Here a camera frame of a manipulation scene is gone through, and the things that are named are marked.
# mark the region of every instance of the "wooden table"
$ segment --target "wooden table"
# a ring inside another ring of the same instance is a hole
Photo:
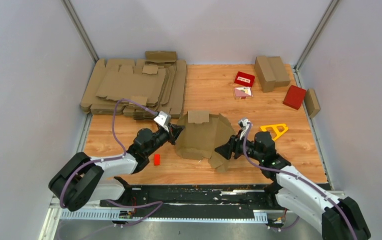
[[[295,80],[289,65],[285,65],[291,84]],[[276,140],[276,149],[289,160],[302,174],[316,183],[326,183],[327,179],[320,162],[319,154],[304,112],[304,108],[292,109],[282,104],[288,87],[276,88],[273,92],[263,93],[256,79],[252,91],[254,97],[235,100],[233,83],[237,71],[253,74],[251,64],[235,65],[189,65],[185,93],[185,111],[209,110],[227,117],[239,130],[238,120],[247,117],[254,125],[250,132],[252,140],[261,125],[285,123],[289,130]],[[122,153],[121,147],[113,139],[110,115],[95,115],[89,128],[85,153],[89,156],[110,156]],[[122,143],[129,147],[138,130],[150,128],[157,130],[153,121],[135,121],[132,118],[117,116],[115,132]],[[141,172],[134,175],[121,175],[134,185],[155,184],[267,184],[258,168],[250,165],[242,156],[231,159],[227,172],[218,173],[210,167],[207,159],[202,161],[182,159],[174,147],[165,144],[156,153],[161,155],[160,166],[150,163]]]

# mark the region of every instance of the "white label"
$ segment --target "white label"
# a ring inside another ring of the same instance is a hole
[[[249,80],[248,78],[244,78],[244,77],[241,77],[241,76],[238,77],[238,80],[242,81],[242,82],[245,82],[245,83],[248,83],[248,84],[251,82],[251,80]]]

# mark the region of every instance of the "wooden tabletop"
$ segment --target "wooden tabletop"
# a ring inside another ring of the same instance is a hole
[[[295,80],[289,65],[285,65],[291,84]],[[189,65],[185,93],[185,111],[209,110],[213,114],[221,113],[239,130],[238,120],[247,117],[254,125],[249,139],[259,131],[261,125],[283,124],[289,130],[276,140],[276,149],[289,160],[302,174],[316,183],[326,183],[327,179],[320,162],[319,154],[304,112],[304,108],[292,109],[282,104],[288,87],[276,88],[273,92],[263,93],[256,79],[252,92],[254,97],[235,100],[233,87],[237,71],[255,75],[251,64],[234,65]],[[111,132],[110,115],[94,115],[89,128],[85,153],[89,156],[110,156],[122,153]],[[117,116],[115,132],[126,148],[132,144],[136,133],[142,128],[157,130],[153,121],[136,121],[132,118]],[[250,165],[242,156],[231,159],[229,169],[219,173],[212,169],[207,159],[202,161],[182,159],[169,143],[156,153],[161,155],[160,165],[150,163],[141,172],[133,175],[121,175],[132,185],[155,184],[267,184],[258,168]]]

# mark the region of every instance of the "red box with white label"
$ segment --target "red box with white label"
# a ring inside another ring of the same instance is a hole
[[[240,85],[246,86],[246,87],[252,87],[255,79],[256,79],[256,77],[254,75],[239,71],[236,74],[234,83],[240,84]]]

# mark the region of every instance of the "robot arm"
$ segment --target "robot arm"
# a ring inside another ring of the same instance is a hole
[[[156,132],[148,128],[138,131],[133,144],[123,156],[89,157],[83,152],[76,153],[67,164],[52,178],[48,188],[60,198],[67,179],[81,165],[93,161],[80,170],[67,186],[63,204],[76,211],[89,201],[118,200],[127,184],[121,174],[135,174],[143,170],[149,163],[148,157],[166,142],[175,145],[175,141],[183,130],[183,126],[170,123],[170,115],[159,112],[154,121],[159,125]]]
[[[243,154],[248,123],[248,119],[241,119],[238,122],[241,127],[238,134],[231,136],[226,144],[215,148],[215,151],[228,160],[232,157],[232,153],[234,159],[240,157]],[[271,169],[261,169],[261,171],[265,177],[273,181],[266,191],[272,194],[274,200],[311,224],[322,234],[323,239],[353,239],[347,224],[331,202],[343,210],[358,240],[367,240],[371,237],[358,204],[350,197],[339,199],[303,176],[289,161],[276,153],[275,142],[269,132],[260,131],[255,134],[254,141],[246,140],[246,154],[257,160],[259,166]]]

